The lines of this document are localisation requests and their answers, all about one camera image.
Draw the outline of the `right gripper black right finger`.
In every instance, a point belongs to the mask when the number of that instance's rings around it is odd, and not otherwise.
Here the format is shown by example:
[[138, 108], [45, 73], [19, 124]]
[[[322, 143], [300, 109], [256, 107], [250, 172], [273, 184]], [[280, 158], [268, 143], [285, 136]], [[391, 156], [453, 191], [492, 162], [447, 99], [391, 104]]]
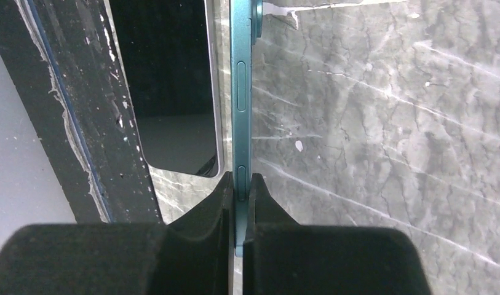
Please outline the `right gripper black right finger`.
[[430, 294], [416, 247], [387, 227], [296, 222], [253, 175], [244, 294]]

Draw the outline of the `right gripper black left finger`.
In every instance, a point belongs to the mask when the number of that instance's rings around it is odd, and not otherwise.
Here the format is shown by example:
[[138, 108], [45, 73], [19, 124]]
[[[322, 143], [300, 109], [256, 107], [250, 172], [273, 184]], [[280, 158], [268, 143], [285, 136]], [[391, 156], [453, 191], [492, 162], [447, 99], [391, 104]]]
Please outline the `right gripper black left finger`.
[[0, 251], [0, 294], [231, 294], [232, 174], [171, 224], [33, 224]]

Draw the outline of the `black smartphone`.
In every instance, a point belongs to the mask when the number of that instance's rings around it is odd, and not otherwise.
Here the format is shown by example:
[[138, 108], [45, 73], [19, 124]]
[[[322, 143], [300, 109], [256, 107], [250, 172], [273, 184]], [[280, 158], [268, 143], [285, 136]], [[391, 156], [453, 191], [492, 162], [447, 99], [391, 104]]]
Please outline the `black smartphone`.
[[213, 1], [111, 1], [141, 151], [154, 168], [222, 168]]

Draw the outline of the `teal green smartphone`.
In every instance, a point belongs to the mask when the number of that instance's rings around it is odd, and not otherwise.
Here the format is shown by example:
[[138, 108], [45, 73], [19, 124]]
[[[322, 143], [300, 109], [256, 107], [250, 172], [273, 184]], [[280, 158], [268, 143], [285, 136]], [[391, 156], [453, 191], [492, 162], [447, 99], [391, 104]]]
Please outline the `teal green smartphone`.
[[252, 48], [261, 37], [262, 0], [229, 2], [234, 247], [243, 256], [252, 180]]

